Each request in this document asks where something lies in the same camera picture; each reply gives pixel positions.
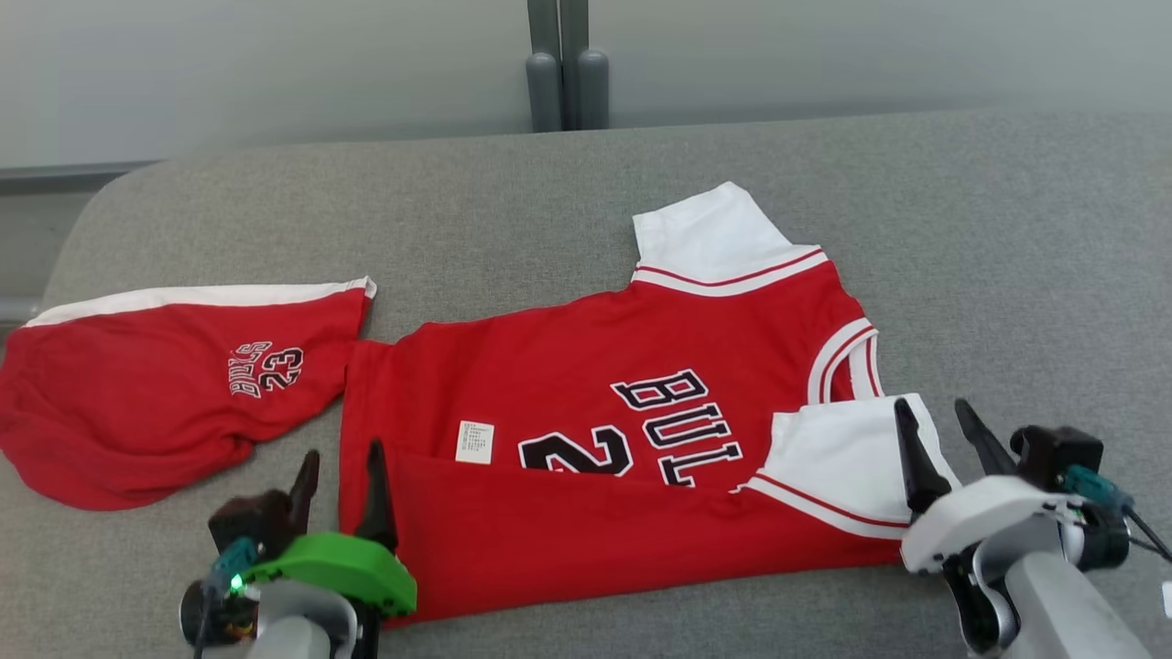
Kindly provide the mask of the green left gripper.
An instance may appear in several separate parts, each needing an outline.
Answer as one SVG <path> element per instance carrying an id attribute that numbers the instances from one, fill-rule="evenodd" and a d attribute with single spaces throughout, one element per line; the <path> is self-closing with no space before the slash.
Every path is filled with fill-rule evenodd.
<path id="1" fill-rule="evenodd" d="M 243 573 L 245 585 L 292 579 L 311 587 L 363 603 L 381 616 L 409 616 L 418 609 L 418 584 L 397 555 L 398 534 L 386 475 L 384 444 L 372 439 L 367 458 L 367 492 L 363 518 L 355 535 L 301 535 L 275 558 L 255 563 Z M 309 529 L 311 501 L 318 490 L 320 453 L 311 449 L 289 488 L 289 528 L 294 534 Z"/>

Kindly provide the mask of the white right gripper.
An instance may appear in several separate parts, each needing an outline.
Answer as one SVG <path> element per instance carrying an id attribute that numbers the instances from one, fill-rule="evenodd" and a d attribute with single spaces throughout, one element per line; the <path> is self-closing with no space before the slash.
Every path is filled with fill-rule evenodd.
<path id="1" fill-rule="evenodd" d="M 936 471 L 919 436 L 909 402 L 893 405 L 897 446 L 902 466 L 906 504 L 919 514 L 902 538 L 902 563 L 912 573 L 939 573 L 947 559 L 970 546 L 988 546 L 993 565 L 1010 566 L 1033 551 L 1056 552 L 1078 566 L 1086 552 L 1079 526 L 1079 496 L 1043 492 L 1016 476 L 984 476 L 953 492 Z M 977 454 L 984 475 L 1014 475 L 1016 462 L 966 399 L 954 401 L 961 433 Z"/>

